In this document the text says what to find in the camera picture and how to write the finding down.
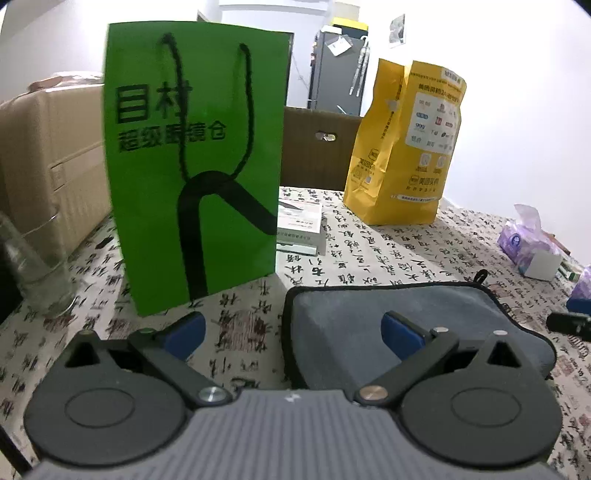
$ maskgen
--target white wall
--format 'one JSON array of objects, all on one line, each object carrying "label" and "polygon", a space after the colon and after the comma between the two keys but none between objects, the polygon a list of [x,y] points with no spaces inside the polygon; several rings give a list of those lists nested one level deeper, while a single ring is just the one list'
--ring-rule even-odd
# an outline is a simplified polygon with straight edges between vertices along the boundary
[{"label": "white wall", "polygon": [[[4,28],[22,22],[22,9],[11,11],[20,1],[8,6]],[[217,0],[65,0],[19,31],[0,34],[0,102],[54,72],[102,71],[110,22],[196,20],[198,10],[219,20]]]},{"label": "white wall", "polygon": [[330,16],[331,2],[222,0],[222,23],[294,33],[287,105],[306,107],[310,87],[310,54],[314,37]]},{"label": "white wall", "polygon": [[2,29],[3,38],[6,39],[19,32],[36,18],[51,10],[64,0],[12,0],[6,6],[10,21]]},{"label": "white wall", "polygon": [[[467,91],[445,197],[505,216],[533,205],[543,228],[590,263],[591,17],[573,0],[393,3],[362,4],[372,49],[363,106],[378,57],[454,70]],[[389,49],[389,22],[402,13],[407,43]]]}]

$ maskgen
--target paper tag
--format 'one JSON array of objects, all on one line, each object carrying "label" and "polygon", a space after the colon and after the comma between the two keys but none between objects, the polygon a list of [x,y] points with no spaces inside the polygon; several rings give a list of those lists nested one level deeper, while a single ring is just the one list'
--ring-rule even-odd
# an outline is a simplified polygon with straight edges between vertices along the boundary
[{"label": "paper tag", "polygon": [[351,44],[348,41],[346,41],[344,37],[341,36],[339,36],[339,38],[336,41],[326,44],[326,46],[329,48],[329,50],[335,57],[338,57],[339,55],[345,53],[347,50],[351,48]]},{"label": "paper tag", "polygon": [[457,120],[457,107],[453,103],[417,93],[405,143],[429,152],[451,155]]},{"label": "paper tag", "polygon": [[397,100],[386,100],[386,103],[388,104],[388,108],[390,109],[391,112],[395,112],[396,110],[398,110],[398,101]]}]

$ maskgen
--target table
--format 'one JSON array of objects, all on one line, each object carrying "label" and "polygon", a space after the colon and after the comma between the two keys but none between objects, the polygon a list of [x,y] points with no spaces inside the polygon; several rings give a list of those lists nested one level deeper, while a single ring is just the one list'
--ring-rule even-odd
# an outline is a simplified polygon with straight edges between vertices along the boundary
[{"label": "table", "polygon": [[[35,386],[80,329],[124,338],[139,327],[161,329],[198,310],[207,319],[203,345],[188,363],[230,390],[287,388],[280,347],[281,312],[292,286],[390,285],[471,280],[481,268],[488,286],[524,327],[550,335],[545,317],[563,309],[573,287],[563,278],[522,277],[496,246],[506,219],[440,208],[432,225],[370,227],[343,206],[342,192],[282,187],[323,204],[326,244],[317,257],[277,252],[276,273],[190,304],[139,318],[129,294],[115,224],[106,219],[72,255],[80,283],[70,316],[43,320],[23,303],[0,326],[0,421],[28,457],[22,414]],[[564,427],[550,463],[571,479],[591,476],[591,362],[584,342],[550,336],[558,361],[550,382]],[[0,460],[0,478],[11,478]]]}]

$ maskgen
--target glass cup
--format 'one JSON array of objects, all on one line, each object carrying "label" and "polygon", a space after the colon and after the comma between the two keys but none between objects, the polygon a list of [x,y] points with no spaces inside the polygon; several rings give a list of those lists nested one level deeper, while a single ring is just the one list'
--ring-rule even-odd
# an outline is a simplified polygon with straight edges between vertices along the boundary
[{"label": "glass cup", "polygon": [[5,215],[0,218],[0,234],[18,288],[29,305],[48,319],[65,314],[76,292],[61,240],[60,213],[57,208],[54,212],[49,220],[23,234]]}]

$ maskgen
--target purple tissue package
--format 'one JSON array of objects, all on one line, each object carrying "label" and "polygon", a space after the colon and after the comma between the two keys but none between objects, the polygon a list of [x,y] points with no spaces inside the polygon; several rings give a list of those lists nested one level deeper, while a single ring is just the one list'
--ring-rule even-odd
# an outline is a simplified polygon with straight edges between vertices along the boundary
[{"label": "purple tissue package", "polygon": [[562,252],[542,231],[538,210],[515,205],[518,219],[509,220],[497,241],[520,273],[538,280],[552,280],[562,261]]},{"label": "purple tissue package", "polygon": [[579,281],[570,294],[566,307],[571,312],[586,313],[591,315],[591,265],[588,265],[581,274]]}]

